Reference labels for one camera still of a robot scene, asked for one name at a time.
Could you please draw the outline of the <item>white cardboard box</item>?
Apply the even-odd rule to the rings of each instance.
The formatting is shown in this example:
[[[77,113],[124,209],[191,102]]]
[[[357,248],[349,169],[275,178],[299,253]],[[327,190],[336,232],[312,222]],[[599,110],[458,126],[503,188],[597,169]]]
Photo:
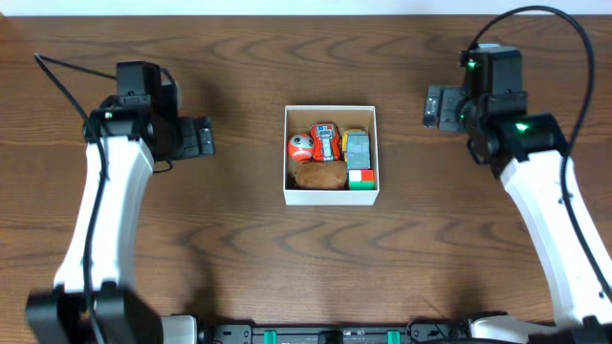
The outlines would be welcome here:
[[[295,172],[306,161],[294,161],[288,156],[290,137],[297,134],[311,136],[311,125],[333,122],[339,130],[340,161],[342,134],[350,129],[365,131],[370,139],[371,168],[376,177],[375,190],[350,190],[348,174],[345,187],[340,190],[302,189],[295,184]],[[283,193],[287,205],[372,205],[380,191],[376,110],[373,106],[347,105],[288,105],[285,107]]]

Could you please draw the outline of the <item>colourful puzzle cube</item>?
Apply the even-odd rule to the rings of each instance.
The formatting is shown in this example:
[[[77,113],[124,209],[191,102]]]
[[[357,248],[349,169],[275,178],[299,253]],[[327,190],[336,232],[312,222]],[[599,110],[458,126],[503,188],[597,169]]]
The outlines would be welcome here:
[[[348,171],[350,190],[375,190],[376,177],[372,169],[351,169]]]

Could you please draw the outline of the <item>orange toy ball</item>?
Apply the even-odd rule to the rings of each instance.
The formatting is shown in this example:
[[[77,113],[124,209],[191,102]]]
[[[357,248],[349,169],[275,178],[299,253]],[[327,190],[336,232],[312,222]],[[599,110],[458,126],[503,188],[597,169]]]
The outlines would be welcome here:
[[[294,135],[288,140],[287,153],[294,161],[310,161],[315,153],[314,140],[307,134]]]

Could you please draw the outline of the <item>yellow grey toy car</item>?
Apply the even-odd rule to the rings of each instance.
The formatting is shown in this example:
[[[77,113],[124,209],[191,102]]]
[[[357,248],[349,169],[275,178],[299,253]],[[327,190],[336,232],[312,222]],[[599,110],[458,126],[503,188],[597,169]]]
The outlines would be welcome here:
[[[350,129],[342,134],[341,151],[349,170],[371,168],[370,139],[365,131]]]

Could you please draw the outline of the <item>red toy fire truck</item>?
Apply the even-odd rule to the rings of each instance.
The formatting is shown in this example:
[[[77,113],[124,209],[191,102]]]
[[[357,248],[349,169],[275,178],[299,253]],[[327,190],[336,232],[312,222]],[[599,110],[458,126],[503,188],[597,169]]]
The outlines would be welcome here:
[[[339,161],[339,130],[333,122],[320,122],[311,125],[311,137],[314,141],[315,161]]]

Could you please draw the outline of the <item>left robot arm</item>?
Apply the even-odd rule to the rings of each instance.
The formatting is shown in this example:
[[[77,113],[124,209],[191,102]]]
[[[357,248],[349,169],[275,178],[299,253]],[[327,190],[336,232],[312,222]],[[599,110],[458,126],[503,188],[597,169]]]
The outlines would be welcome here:
[[[83,128],[87,175],[75,233],[50,291],[33,292],[27,322],[40,343],[195,343],[193,315],[160,316],[136,292],[134,243],[152,149],[167,161],[214,152],[207,117],[107,108]]]

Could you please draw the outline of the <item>brown plush toy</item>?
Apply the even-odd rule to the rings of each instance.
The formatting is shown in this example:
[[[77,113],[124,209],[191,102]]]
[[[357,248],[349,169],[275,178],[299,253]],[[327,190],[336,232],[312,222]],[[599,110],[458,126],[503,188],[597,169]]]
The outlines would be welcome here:
[[[306,161],[295,172],[295,184],[302,189],[340,190],[347,181],[345,161]]]

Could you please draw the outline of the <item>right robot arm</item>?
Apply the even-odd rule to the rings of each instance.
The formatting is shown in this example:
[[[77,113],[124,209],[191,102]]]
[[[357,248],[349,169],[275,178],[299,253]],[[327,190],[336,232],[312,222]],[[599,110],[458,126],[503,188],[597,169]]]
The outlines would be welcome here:
[[[468,134],[473,158],[491,168],[519,210],[553,303],[551,326],[490,313],[469,319],[462,341],[610,342],[611,259],[554,117],[528,115],[527,94],[518,86],[431,85],[423,123]]]

